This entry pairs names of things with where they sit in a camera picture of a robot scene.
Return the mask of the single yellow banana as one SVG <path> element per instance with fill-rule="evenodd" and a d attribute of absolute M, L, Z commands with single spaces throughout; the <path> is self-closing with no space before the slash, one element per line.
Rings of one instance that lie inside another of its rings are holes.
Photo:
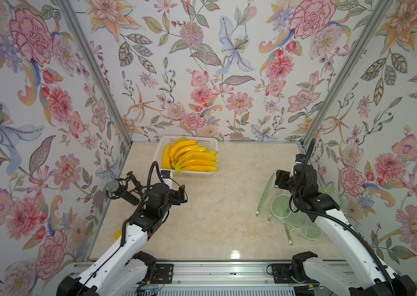
<path fill-rule="evenodd" d="M 172 168 L 171 160 L 170 160 L 170 150 L 171 150 L 171 145 L 170 144 L 166 145 L 164 149 L 163 157 L 162 157 L 162 167 L 164 170 L 170 170 Z"/>
<path fill-rule="evenodd" d="M 175 143 L 170 150 L 170 160 L 172 163 L 175 163 L 175 154 L 177 153 L 177 151 L 179 149 L 185 148 L 186 146 L 193 146 L 196 145 L 197 141 L 196 140 L 184 140 L 184 141 L 179 141 L 177 143 Z"/>

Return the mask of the yellow banana bunch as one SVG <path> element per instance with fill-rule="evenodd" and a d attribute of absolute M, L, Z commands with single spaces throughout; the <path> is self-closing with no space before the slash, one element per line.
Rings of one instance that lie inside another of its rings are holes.
<path fill-rule="evenodd" d="M 218 170 L 218 160 L 216 151 L 196 152 L 195 150 L 182 155 L 175 165 L 177 173 L 203 172 L 212 173 Z"/>
<path fill-rule="evenodd" d="M 174 142 L 174 144 L 175 144 L 175 143 L 177 143 L 177 142 L 179 142 L 179 141 L 184 141 L 184 140 L 188 140 L 188 139 L 186 139 L 186 138 L 180 138 L 179 140 L 175 141 L 175 142 Z M 186 146 L 185 148 L 179 149 L 179 150 L 177 151 L 177 153 L 175 154 L 175 163 L 172 163 L 172 162 L 171 162 L 171 167 L 172 167 L 172 168 L 175 168 L 175 165 L 176 165 L 176 163 L 178 162 L 179 158 L 180 158 L 182 155 L 184 155 L 184 154 L 186 154 L 186 153 L 189 153 L 189 152 L 191 152 L 191 151 L 193 151 L 193 150 L 195 150 L 196 152 L 205 152 L 205 151 L 207 150 L 207 148 L 202 147 L 202 146 L 200 146 L 200 145 L 196 144 L 196 145 L 193 145 L 193 146 Z"/>

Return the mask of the zip-top bag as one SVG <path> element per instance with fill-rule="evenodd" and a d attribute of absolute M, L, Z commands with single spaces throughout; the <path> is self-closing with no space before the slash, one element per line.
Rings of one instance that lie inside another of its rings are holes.
<path fill-rule="evenodd" d="M 291 213 L 288 217 L 282 218 L 281 221 L 284 224 L 290 245 L 293 244 L 293 231 L 309 241 L 315 241 L 323 234 L 323 231 L 304 213 Z"/>
<path fill-rule="evenodd" d="M 289 206 L 291 194 L 275 185 L 273 173 L 263 191 L 255 216 L 290 229 L 301 229 L 304 222 L 299 213 L 292 213 Z"/>

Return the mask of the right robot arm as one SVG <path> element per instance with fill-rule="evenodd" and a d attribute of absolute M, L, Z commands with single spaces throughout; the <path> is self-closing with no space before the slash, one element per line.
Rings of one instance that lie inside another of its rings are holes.
<path fill-rule="evenodd" d="M 317 172 L 307 164 L 292 171 L 278 170 L 275 185 L 290 193 L 295 208 L 315 223 L 334 243 L 355 275 L 349 279 L 311 251 L 291 260 L 291 276 L 297 282 L 313 280 L 337 296 L 413 296 L 417 286 L 407 275 L 400 276 L 380 259 L 372 247 L 346 219 L 338 203 L 320 192 Z"/>

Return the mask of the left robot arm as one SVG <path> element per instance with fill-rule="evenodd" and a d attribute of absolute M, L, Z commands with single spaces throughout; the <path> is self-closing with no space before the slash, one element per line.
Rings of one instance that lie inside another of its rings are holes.
<path fill-rule="evenodd" d="M 120 296 L 138 283 L 148 282 L 156 258 L 142 247 L 169 217 L 170 208 L 188 201 L 186 186 L 172 189 L 166 183 L 150 185 L 135 212 L 122 225 L 119 239 L 78 277 L 65 277 L 58 296 Z"/>

